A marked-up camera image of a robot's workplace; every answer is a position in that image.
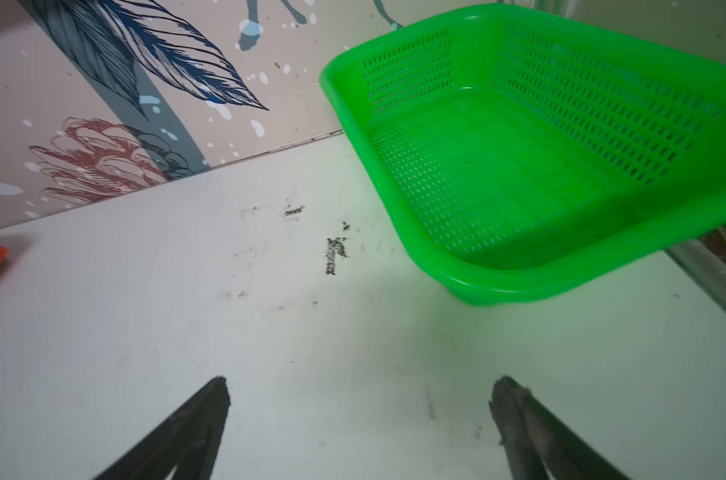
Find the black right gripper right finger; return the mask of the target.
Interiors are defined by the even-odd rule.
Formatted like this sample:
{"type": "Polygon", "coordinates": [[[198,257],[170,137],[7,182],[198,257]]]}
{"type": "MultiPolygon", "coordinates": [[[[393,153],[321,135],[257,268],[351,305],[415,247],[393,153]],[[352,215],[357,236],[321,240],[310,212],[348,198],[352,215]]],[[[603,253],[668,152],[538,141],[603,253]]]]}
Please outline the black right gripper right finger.
{"type": "Polygon", "coordinates": [[[494,383],[489,409],[514,479],[626,477],[509,376],[494,383]]]}

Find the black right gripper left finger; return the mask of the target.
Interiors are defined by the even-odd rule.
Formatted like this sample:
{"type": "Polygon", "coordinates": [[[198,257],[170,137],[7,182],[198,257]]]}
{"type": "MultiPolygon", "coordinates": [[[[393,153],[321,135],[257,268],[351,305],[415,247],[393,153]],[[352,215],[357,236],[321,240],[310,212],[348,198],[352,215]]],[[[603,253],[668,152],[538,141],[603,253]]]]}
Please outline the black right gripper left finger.
{"type": "Polygon", "coordinates": [[[226,379],[207,382],[99,479],[209,479],[230,407],[226,379]]]}

